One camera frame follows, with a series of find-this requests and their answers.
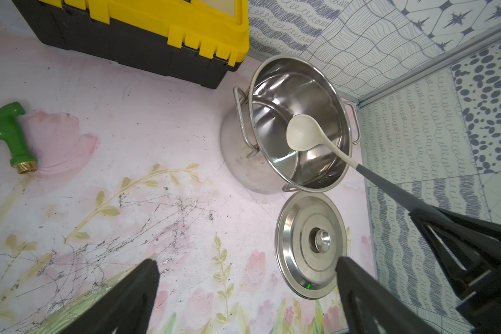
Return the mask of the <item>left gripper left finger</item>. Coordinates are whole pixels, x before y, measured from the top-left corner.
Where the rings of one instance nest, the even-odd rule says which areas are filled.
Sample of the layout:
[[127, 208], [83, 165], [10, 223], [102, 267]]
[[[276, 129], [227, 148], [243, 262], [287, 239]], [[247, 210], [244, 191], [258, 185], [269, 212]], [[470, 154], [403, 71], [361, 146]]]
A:
[[146, 259], [62, 333], [146, 333], [159, 286], [157, 262]]

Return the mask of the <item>cream spoon with grey handle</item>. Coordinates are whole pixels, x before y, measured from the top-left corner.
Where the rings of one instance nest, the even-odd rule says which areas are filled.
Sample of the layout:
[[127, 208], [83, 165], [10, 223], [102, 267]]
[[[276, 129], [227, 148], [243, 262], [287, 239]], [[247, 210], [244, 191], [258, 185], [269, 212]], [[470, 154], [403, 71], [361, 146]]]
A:
[[364, 178], [380, 188], [383, 192], [389, 195], [392, 199], [402, 205], [409, 212], [422, 210], [424, 212], [438, 214], [438, 212], [433, 207], [430, 207], [407, 191], [399, 188], [397, 185], [373, 173], [372, 171], [364, 167], [364, 165], [360, 164], [359, 162], [345, 154], [341, 149], [339, 149], [328, 139], [319, 123], [311, 116], [294, 116], [288, 123], [286, 139], [288, 146], [292, 150], [296, 150], [298, 152], [311, 150], [318, 145], [326, 146], [339, 158], [341, 158], [342, 161], [346, 162], [350, 167], [358, 171]]

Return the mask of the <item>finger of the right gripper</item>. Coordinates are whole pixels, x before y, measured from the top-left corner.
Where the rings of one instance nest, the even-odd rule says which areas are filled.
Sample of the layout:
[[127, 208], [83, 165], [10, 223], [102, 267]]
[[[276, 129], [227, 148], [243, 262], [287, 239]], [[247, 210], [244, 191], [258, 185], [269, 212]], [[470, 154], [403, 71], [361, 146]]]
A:
[[501, 271], [492, 271], [473, 285], [473, 292], [457, 307], [472, 333], [501, 333]]
[[501, 288], [501, 225], [437, 207], [409, 216], [452, 288]]

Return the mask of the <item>stainless steel stock pot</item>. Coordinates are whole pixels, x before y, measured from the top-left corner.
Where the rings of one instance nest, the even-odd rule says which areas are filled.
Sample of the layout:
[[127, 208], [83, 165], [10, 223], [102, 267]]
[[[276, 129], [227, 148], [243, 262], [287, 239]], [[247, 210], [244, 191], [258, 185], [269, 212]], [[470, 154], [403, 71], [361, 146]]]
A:
[[313, 117], [347, 155], [353, 146], [351, 122], [334, 87], [314, 65], [288, 55], [271, 57], [254, 72], [246, 90], [233, 89], [235, 105], [221, 126], [225, 165], [247, 189], [261, 194], [322, 193], [343, 180], [348, 165], [324, 146], [292, 150], [289, 121]]

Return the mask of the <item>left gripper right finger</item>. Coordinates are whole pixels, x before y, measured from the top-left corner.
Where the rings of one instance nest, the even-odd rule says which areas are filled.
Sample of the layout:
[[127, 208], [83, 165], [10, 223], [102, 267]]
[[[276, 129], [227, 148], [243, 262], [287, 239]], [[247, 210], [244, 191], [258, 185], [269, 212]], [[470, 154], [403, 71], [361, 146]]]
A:
[[339, 257], [335, 270], [350, 333], [436, 332], [351, 258]]

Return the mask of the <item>stainless steel pot lid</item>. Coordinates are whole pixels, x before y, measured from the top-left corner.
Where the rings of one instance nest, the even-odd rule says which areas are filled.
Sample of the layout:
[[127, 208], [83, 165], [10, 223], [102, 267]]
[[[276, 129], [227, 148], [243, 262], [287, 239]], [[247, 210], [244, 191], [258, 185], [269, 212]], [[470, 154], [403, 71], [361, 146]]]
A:
[[340, 212], [322, 193], [299, 191], [283, 206], [276, 224], [276, 260], [290, 289], [316, 300], [337, 286], [336, 265], [347, 255]]

